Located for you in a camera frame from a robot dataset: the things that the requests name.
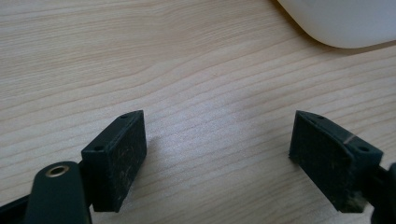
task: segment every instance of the metal grommet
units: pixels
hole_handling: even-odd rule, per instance
[[[46,176],[47,177],[60,176],[60,175],[63,175],[64,173],[66,173],[68,170],[69,170],[69,167],[66,165],[55,166],[46,172]]]

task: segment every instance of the white mouse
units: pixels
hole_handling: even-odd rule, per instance
[[[355,49],[396,40],[396,0],[278,0],[316,40]]]

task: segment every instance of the black clamp jaw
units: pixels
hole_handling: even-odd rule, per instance
[[[147,154],[143,111],[116,118],[82,151],[82,161],[54,163],[35,176],[30,195],[0,208],[0,223],[92,223],[119,212]]]
[[[290,158],[338,211],[362,213],[369,202],[372,223],[396,223],[396,163],[386,171],[379,165],[382,155],[330,120],[296,112]]]

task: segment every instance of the wood grain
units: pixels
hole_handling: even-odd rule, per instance
[[[0,1],[0,205],[144,109],[148,156],[93,223],[369,223],[288,159],[295,110],[396,161],[396,45],[335,49],[276,1]]]

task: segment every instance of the wooden table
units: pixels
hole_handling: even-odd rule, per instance
[[[297,109],[396,161],[396,44],[325,46],[277,1],[3,0],[0,52],[0,205],[138,109],[148,156],[95,224],[369,223],[288,159]]]

